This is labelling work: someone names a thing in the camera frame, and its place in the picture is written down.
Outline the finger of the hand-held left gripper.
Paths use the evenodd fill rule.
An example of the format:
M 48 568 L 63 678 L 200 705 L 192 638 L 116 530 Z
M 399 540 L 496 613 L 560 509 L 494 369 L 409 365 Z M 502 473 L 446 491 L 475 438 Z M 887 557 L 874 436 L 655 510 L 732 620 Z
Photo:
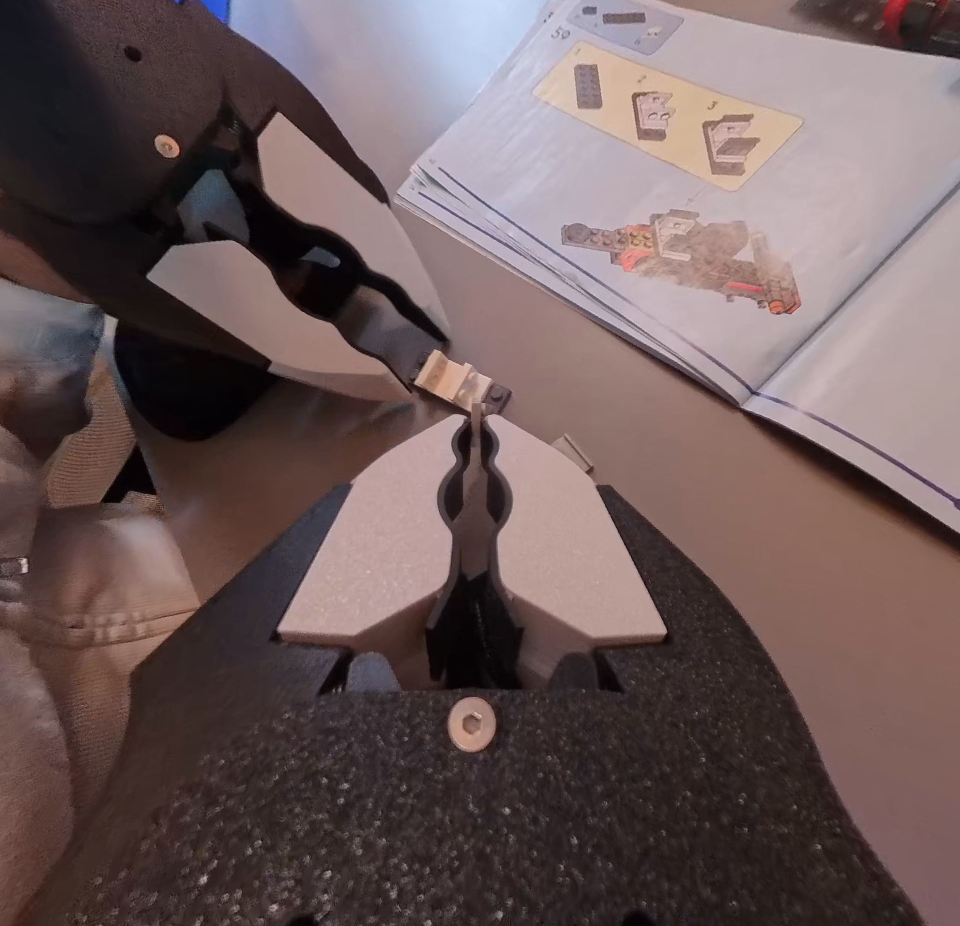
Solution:
M 269 263 L 288 262 L 296 246 L 315 241 L 301 231 L 307 224 L 329 223 L 353 239 L 360 222 L 399 223 L 382 188 L 364 185 L 281 112 L 272 112 L 258 132 L 244 129 L 240 134 L 245 245 L 263 250 Z M 420 343 L 449 341 L 449 322 L 420 260 Z
M 266 361 L 270 374 L 377 403 L 411 396 L 421 356 L 421 260 L 397 221 L 328 222 L 292 260 L 234 239 L 172 247 L 153 286 Z

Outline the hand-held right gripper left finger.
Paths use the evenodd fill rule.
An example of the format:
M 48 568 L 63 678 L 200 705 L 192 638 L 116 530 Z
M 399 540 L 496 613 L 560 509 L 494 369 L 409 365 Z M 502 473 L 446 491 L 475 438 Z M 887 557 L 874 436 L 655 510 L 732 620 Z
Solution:
M 462 463 L 462 429 L 465 416 L 445 418 L 354 478 L 278 624 L 282 642 L 377 653 L 402 687 L 432 688 L 426 622 L 453 557 L 440 494 Z

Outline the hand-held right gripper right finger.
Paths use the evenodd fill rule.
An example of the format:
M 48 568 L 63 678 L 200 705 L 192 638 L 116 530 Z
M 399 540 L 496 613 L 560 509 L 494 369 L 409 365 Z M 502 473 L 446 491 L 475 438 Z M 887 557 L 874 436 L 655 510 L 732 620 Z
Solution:
M 491 472 L 506 488 L 494 558 L 522 629 L 521 684 L 546 686 L 572 654 L 662 643 L 665 622 L 591 476 L 501 416 L 485 427 Z

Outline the dark grey lego plate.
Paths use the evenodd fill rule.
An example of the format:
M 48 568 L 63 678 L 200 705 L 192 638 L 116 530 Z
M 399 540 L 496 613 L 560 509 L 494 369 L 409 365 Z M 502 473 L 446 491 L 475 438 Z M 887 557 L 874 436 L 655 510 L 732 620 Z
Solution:
M 417 387 L 414 385 L 414 379 L 415 379 L 417 373 L 419 372 L 419 370 L 421 369 L 422 365 L 424 364 L 427 356 L 423 356 L 423 357 L 421 358 L 421 361 L 419 361 L 419 362 L 417 363 L 417 365 L 416 365 L 416 367 L 414 368 L 414 371 L 413 371 L 413 373 L 412 373 L 412 375 L 411 375 L 412 385 L 413 385 L 413 387 L 415 387 L 415 388 L 418 389 L 418 390 L 420 390 L 420 389 L 417 388 Z M 456 361 L 454 361 L 453 359 L 450 359 L 450 361 L 451 361 L 451 363 L 459 364 L 459 362 L 456 362 Z M 507 404 L 510 402 L 510 399 L 511 399 L 511 397 L 512 397 L 512 392 L 511 392 L 510 389 L 508 389 L 507 387 L 498 384 L 495 380 L 493 380 L 493 383 L 494 383 L 493 387 L 491 388 L 490 392 L 486 395 L 486 400 L 485 400 L 484 402 L 482 402 L 482 403 L 483 403 L 483 404 L 485 405 L 485 407 L 486 407 L 486 413 L 492 414 L 492 415 L 499 415 L 499 414 L 501 414 L 501 413 L 503 412 L 503 410 L 506 408 Z M 454 408 L 454 409 L 456 409 L 456 410 L 459 410 L 459 411 L 462 412 L 462 413 L 468 414 L 468 413 L 470 413 L 471 410 L 472 410 L 471 408 L 470 408 L 469 410 L 466 410 L 466 409 L 464 409 L 464 408 L 462 408 L 462 407 L 460 407 L 460 406 L 458 406 L 458 405 L 456 405 L 456 404 L 453 404 L 452 402 L 450 402 L 450 399 L 449 399 L 449 398 L 447 398 L 447 399 L 442 399 L 442 398 L 435 397 L 435 396 L 431 395 L 430 393 L 428 393 L 428 392 L 426 392 L 426 391 L 423 391 L 423 390 L 420 390 L 420 391 L 427 393 L 428 395 L 430 395 L 430 396 L 438 399 L 439 401 L 443 402 L 444 404 L 449 405 L 451 408 Z

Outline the black padded cushion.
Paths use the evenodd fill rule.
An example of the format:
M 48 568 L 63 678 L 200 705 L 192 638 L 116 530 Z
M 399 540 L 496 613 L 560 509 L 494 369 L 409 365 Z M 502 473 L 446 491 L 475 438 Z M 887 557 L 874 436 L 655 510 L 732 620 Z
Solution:
M 234 425 L 278 378 L 228 356 L 117 325 L 114 363 L 130 404 L 162 435 L 198 442 Z

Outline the open instruction booklet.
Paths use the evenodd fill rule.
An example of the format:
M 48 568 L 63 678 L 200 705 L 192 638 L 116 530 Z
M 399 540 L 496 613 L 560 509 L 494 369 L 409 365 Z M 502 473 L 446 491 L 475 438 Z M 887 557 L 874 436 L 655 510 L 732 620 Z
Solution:
M 958 532 L 958 61 L 561 0 L 397 203 Z

